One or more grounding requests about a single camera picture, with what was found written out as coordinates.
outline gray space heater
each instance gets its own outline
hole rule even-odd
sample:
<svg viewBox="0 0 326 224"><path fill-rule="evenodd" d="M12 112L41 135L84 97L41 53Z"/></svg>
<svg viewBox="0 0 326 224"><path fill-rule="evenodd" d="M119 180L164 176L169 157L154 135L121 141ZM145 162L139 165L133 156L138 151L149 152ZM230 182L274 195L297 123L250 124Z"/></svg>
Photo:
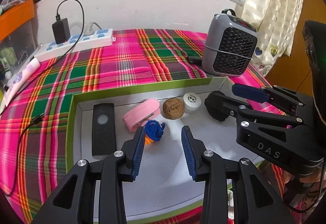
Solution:
<svg viewBox="0 0 326 224"><path fill-rule="evenodd" d="M257 30L236 17L234 10L216 14L208 30L203 69L217 76L240 76L255 51L257 37Z"/></svg>

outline black charger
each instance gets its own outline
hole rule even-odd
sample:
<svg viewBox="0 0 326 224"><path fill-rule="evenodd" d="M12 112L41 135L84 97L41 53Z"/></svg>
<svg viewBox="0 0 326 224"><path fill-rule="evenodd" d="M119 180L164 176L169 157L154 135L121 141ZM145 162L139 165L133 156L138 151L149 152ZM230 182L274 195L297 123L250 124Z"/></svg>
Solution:
<svg viewBox="0 0 326 224"><path fill-rule="evenodd" d="M52 24L54 39L57 44L62 44L70 39L70 30L68 19L60 19L60 15L56 15L56 22Z"/></svg>

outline black cord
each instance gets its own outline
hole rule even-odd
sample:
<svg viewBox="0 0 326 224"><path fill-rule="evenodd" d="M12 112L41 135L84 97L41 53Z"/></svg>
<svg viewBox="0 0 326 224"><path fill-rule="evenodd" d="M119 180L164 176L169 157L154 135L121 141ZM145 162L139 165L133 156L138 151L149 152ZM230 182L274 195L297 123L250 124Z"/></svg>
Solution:
<svg viewBox="0 0 326 224"><path fill-rule="evenodd" d="M58 14L58 10L59 7L62 3L64 3L65 1L68 0L64 0L63 2L61 2L57 8L57 15L56 15L56 19L57 17L60 18L60 15ZM7 107L5 109L3 109L3 111L0 113L0 116L6 111L6 109L9 107L9 105L12 103L12 101L14 101L25 89L27 89L36 79L38 79L42 74L44 74L44 72L46 72L49 68L53 67L54 65L58 64L75 46L76 44L79 42L80 38L82 37L83 33L84 33L84 26L85 26L85 13L84 13L84 8L82 6L82 4L80 3L79 0L74 0L77 1L81 7L81 11L83 13L83 27L81 29L81 33L80 36L78 37L77 41L73 44L72 47L69 48L69 50L64 53L59 59L57 59L52 65L48 66L45 70L43 70L40 74L38 74L33 80L31 80L26 86L24 86L19 92L17 92L14 97L12 98L12 100L8 103Z"/></svg>
<svg viewBox="0 0 326 224"><path fill-rule="evenodd" d="M321 195L322 195L322 186L323 186L323 182L324 182L324 174L325 174L325 165L326 165L326 155L324 157L323 160L323 166L322 166L322 171L321 171L321 175L320 175L320 180L319 180L319 188L318 188L318 198L315 200L315 202L313 202L309 207L303 209L303 210L299 210L296 209L290 205L287 205L287 207L291 210L293 210L296 213L305 213L308 210L312 209L314 207L314 205L316 205L316 203L318 202L318 200L320 199Z"/></svg>
<svg viewBox="0 0 326 224"><path fill-rule="evenodd" d="M92 22L93 24L95 24L100 30L102 30L102 28L98 25L97 22Z"/></svg>
<svg viewBox="0 0 326 224"><path fill-rule="evenodd" d="M311 69L309 70L309 72L307 73L307 75L305 76L304 80L300 83L298 89L300 89L301 85L304 83L304 81L306 80L306 78L308 77L309 73L311 72Z"/></svg>
<svg viewBox="0 0 326 224"><path fill-rule="evenodd" d="M20 144L22 142L22 139L26 133L26 131L32 126L32 125L37 125L39 122L41 122L44 118L44 114L40 114L37 117L33 118L32 121L30 122L30 124L24 128L24 130L22 131L22 133L19 136L19 140L18 140L18 144L17 144L17 155L16 155L16 167L15 167L15 173L14 173L14 181L13 181L13 185L12 185L12 189L11 191L6 194L5 191L3 190L3 193L6 197L11 197L12 194L15 191L16 188L16 183L17 183L17 176L18 176L18 159L19 159L19 148L20 148Z"/></svg>
<svg viewBox="0 0 326 224"><path fill-rule="evenodd" d="M315 197L315 194L318 194L319 193L319 191L317 190L317 191L313 191L313 192L308 192L307 193L307 196L308 197Z"/></svg>

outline white curtain with hearts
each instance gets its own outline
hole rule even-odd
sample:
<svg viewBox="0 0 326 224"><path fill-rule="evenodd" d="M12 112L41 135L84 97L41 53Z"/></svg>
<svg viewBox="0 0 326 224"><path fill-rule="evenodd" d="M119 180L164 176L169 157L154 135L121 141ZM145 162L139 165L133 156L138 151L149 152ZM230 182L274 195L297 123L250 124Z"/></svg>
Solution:
<svg viewBox="0 0 326 224"><path fill-rule="evenodd" d="M241 18L258 30L251 64L267 75L277 58L291 54L303 0L245 0Z"/></svg>

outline metal screw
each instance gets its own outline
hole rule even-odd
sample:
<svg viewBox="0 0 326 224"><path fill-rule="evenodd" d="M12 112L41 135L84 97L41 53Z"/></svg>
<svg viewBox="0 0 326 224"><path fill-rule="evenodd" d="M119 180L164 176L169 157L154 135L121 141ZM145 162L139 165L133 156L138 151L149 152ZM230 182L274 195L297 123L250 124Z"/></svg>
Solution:
<svg viewBox="0 0 326 224"><path fill-rule="evenodd" d="M80 167L83 167L84 165L86 165L87 161L86 160L79 160L77 162L77 165L80 166Z"/></svg>
<svg viewBox="0 0 326 224"><path fill-rule="evenodd" d="M122 150L117 150L117 151L115 152L115 156L116 156L116 157L121 157L121 156L123 156L123 151L122 151Z"/></svg>
<svg viewBox="0 0 326 224"><path fill-rule="evenodd" d="M242 121L242 122L241 122L241 125L242 125L242 126L249 126L249 123L248 123L247 121Z"/></svg>
<svg viewBox="0 0 326 224"><path fill-rule="evenodd" d="M250 164L250 160L247 159L247 158L242 158L241 159L241 163L244 164L244 165L249 165Z"/></svg>
<svg viewBox="0 0 326 224"><path fill-rule="evenodd" d="M214 154L214 152L211 151L211 150L205 150L204 151L204 155L207 156L207 157L211 157L211 156L213 156L213 154Z"/></svg>

